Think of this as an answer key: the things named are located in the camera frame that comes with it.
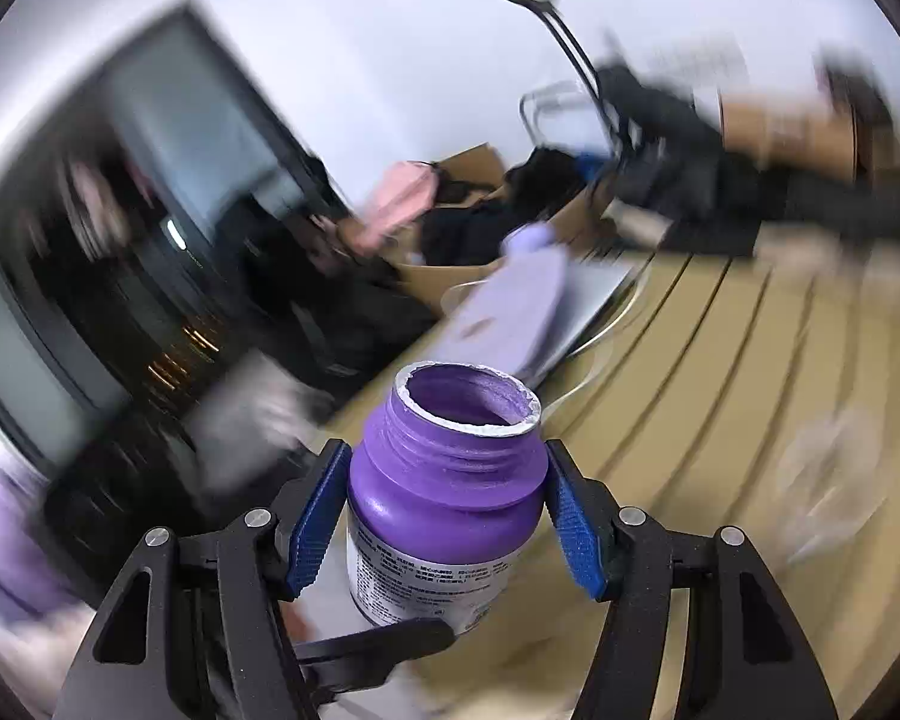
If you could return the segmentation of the purple bottle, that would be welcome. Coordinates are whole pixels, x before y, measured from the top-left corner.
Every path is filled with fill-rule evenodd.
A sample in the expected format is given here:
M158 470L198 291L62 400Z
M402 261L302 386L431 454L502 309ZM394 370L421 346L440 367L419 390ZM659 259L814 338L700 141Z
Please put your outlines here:
M540 419L532 390L492 367L398 372L349 466L347 578L368 621L464 634L486 616L541 517Z

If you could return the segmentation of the crumpled clear plastic wrapper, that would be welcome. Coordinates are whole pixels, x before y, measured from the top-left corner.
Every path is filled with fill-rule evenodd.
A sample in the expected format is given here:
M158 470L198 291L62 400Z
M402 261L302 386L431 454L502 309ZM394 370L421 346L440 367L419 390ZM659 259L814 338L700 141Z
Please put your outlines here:
M842 548L887 497L877 423L857 408L813 419L775 465L775 562L793 566Z

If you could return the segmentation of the silver laptop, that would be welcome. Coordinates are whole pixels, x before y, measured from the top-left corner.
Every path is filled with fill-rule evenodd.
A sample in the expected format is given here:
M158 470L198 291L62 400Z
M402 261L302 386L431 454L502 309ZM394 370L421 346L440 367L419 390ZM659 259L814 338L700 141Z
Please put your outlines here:
M581 344L585 333L634 277L630 260L574 260L567 265L564 293L557 303L548 335L523 382L538 387L549 372Z

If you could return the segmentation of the lilac hot water bottle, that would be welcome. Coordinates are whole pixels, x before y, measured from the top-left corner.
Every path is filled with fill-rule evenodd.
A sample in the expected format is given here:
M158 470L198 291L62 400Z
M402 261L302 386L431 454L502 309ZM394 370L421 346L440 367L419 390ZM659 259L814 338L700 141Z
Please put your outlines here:
M445 327L429 358L528 376L566 291L567 270L566 246L549 223L510 232L493 273L443 294Z

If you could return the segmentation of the large cardboard box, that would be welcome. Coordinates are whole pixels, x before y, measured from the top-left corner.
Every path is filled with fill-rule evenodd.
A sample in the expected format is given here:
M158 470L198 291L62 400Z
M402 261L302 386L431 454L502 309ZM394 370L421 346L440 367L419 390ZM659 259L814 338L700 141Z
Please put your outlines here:
M465 149L436 164L439 201L397 232L383 255L409 293L434 310L448 289L493 273L505 238L535 221L585 257L606 231L606 202L595 184L609 165L601 154L538 148L507 169L487 143Z

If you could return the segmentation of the pink backpack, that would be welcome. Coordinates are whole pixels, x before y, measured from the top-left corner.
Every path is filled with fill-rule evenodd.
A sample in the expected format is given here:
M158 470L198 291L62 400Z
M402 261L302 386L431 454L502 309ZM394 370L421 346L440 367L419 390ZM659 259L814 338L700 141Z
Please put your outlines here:
M393 164L361 211L341 224L344 243L356 254L374 254L393 232L401 231L432 208L439 182L439 171L430 163Z

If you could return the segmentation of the black clothes pile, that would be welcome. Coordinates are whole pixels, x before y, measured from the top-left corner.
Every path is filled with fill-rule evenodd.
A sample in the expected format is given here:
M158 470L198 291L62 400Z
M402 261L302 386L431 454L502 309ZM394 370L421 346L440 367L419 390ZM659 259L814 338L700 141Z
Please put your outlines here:
M731 153L683 99L624 65L598 70L601 96L640 128L631 156L610 160L595 195L617 202L631 245L681 254L754 257L769 231L809 227L852 249L900 244L900 197L880 197L798 167L761 169Z

